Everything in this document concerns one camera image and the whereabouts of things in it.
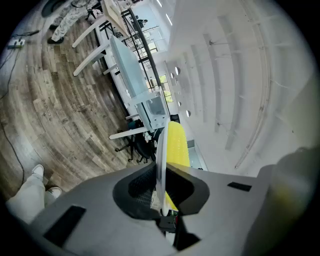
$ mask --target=black slot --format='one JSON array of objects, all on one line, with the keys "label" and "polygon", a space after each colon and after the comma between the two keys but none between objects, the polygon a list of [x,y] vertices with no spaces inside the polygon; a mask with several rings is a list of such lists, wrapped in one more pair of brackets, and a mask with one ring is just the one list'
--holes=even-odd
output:
[{"label": "black slot", "polygon": [[56,246],[62,247],[85,212],[86,209],[82,207],[71,206],[44,234],[44,238]]},{"label": "black slot", "polygon": [[250,185],[245,185],[245,184],[241,184],[241,183],[237,183],[237,182],[231,182],[228,184],[228,186],[231,188],[246,191],[246,192],[249,192],[252,187]]},{"label": "black slot", "polygon": [[203,180],[169,163],[166,164],[165,191],[179,210],[180,216],[197,214],[210,195],[209,187]]}]

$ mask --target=person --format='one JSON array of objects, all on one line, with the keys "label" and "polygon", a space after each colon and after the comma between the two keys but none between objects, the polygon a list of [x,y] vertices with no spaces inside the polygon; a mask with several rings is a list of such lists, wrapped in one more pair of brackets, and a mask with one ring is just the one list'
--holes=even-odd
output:
[{"label": "person", "polygon": [[54,30],[48,44],[61,44],[68,30],[78,19],[88,14],[88,10],[98,4],[98,0],[74,0],[65,7],[53,21],[49,29]]},{"label": "person", "polygon": [[[140,28],[144,28],[145,24],[148,22],[147,19],[138,19],[137,21],[139,23]],[[132,25],[133,25],[134,30],[138,31],[138,28],[137,28],[136,24],[132,22]]]},{"label": "person", "polygon": [[53,203],[62,193],[59,187],[52,187],[46,191],[43,183],[44,171],[41,164],[34,167],[31,176],[16,195],[5,203],[12,215],[27,224],[30,224],[38,213]]}]

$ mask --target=black cable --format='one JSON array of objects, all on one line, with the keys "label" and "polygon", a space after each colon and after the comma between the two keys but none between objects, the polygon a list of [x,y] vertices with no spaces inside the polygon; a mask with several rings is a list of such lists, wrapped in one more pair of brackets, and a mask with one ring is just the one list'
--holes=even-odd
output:
[{"label": "black cable", "polygon": [[7,86],[6,86],[6,92],[5,92],[5,94],[0,98],[0,100],[2,100],[2,99],[8,94],[8,92],[9,92],[9,83],[10,83],[10,81],[11,81],[12,73],[13,73],[14,68],[15,68],[15,66],[16,66],[19,53],[20,53],[20,51],[18,51],[18,53],[17,53],[16,56],[15,56],[14,64],[13,64],[13,67],[12,67],[12,69],[11,69],[10,77],[9,77],[9,80],[8,80],[8,83],[7,83]]},{"label": "black cable", "polygon": [[15,51],[15,50],[13,49],[13,50],[11,50],[11,51],[9,52],[9,54],[8,54],[7,57],[5,58],[4,62],[3,62],[2,65],[0,66],[0,70],[1,70],[1,68],[4,66],[4,64],[6,64],[6,62],[11,59],[11,57],[13,56],[13,52],[14,52],[14,51]]},{"label": "black cable", "polygon": [[25,32],[23,34],[13,34],[11,37],[15,38],[15,37],[31,37],[35,34],[38,34],[40,32],[40,30],[35,30],[35,31],[30,31],[30,32]]},{"label": "black cable", "polygon": [[[20,51],[18,51],[18,53],[17,53],[16,56],[15,56],[14,64],[13,64],[13,67],[12,67],[12,69],[11,69],[10,77],[9,77],[9,80],[8,80],[8,83],[7,83],[7,91],[6,91],[6,93],[0,98],[0,100],[2,100],[2,99],[9,93],[9,84],[10,84],[10,81],[11,81],[12,73],[13,73],[14,68],[15,68],[15,66],[16,66],[16,63],[17,63],[17,59],[18,59],[19,53],[20,53]],[[9,142],[9,144],[10,144],[12,150],[13,150],[13,153],[14,153],[17,161],[19,162],[19,164],[20,164],[20,166],[21,166],[21,168],[22,168],[22,181],[21,181],[21,185],[20,185],[20,187],[19,187],[19,189],[20,189],[21,186],[22,186],[23,183],[24,183],[24,180],[25,180],[25,169],[24,169],[22,163],[20,162],[20,160],[19,160],[19,158],[18,158],[18,155],[17,155],[17,152],[16,152],[14,146],[12,145],[12,143],[10,142],[10,140],[9,140],[9,138],[8,138],[8,136],[7,136],[7,133],[6,133],[5,128],[4,128],[4,125],[3,125],[2,122],[1,122],[1,118],[0,118],[0,124],[1,124],[1,128],[2,128],[2,130],[3,130],[4,136],[5,136],[6,140]]]},{"label": "black cable", "polygon": [[24,169],[24,167],[22,166],[22,163],[21,163],[20,160],[19,160],[19,157],[18,157],[18,155],[17,155],[17,152],[16,152],[14,146],[12,145],[12,143],[10,142],[10,140],[9,140],[7,134],[6,134],[6,131],[5,131],[4,125],[3,125],[2,122],[1,122],[1,119],[0,119],[0,124],[1,124],[1,128],[2,128],[2,130],[3,130],[4,136],[5,136],[6,140],[9,142],[9,144],[10,144],[12,150],[13,150],[13,153],[14,153],[17,161],[19,162],[19,164],[20,164],[20,166],[21,166],[21,168],[22,168],[22,181],[21,181],[21,185],[20,185],[20,187],[19,187],[19,189],[20,189],[20,188],[22,187],[22,185],[24,184],[24,180],[25,180],[25,169]]}]

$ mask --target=desk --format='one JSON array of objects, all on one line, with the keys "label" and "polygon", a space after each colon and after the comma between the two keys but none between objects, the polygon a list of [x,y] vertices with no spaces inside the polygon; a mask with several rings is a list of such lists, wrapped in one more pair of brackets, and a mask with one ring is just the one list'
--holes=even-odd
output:
[{"label": "desk", "polygon": [[[144,125],[141,128],[110,135],[109,138],[113,140],[146,131],[153,132],[154,129],[164,127],[166,120],[170,119],[170,114],[161,86],[159,87],[159,91],[149,92],[136,55],[116,37],[111,36],[109,41],[116,65],[131,96],[131,100],[127,104],[136,106],[136,110]],[[150,101],[157,103],[153,107],[157,107],[158,112],[152,110]]]}]

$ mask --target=window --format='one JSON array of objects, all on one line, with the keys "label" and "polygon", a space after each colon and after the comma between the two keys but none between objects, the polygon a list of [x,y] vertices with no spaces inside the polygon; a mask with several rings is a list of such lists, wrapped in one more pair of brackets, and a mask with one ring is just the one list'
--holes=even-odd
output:
[{"label": "window", "polygon": [[[154,54],[158,51],[157,46],[155,44],[155,42],[151,42],[148,44],[149,50],[151,52],[151,54]],[[147,52],[146,49],[144,47],[138,48],[139,54],[141,56],[141,58],[146,57],[147,56]]]},{"label": "window", "polygon": [[147,67],[148,69],[151,69],[151,63],[150,63],[150,60],[145,60],[144,62],[143,62],[143,65],[145,66],[145,67]]},{"label": "window", "polygon": [[[174,100],[172,99],[170,88],[169,88],[169,83],[168,83],[168,80],[167,80],[167,76],[165,74],[161,75],[161,76],[159,76],[159,79],[160,79],[161,87],[163,89],[163,93],[164,93],[164,97],[165,97],[166,103],[174,102]],[[155,78],[154,79],[150,79],[149,82],[146,81],[146,86],[149,88],[150,92],[159,89],[159,86],[157,84],[157,80]]]}]

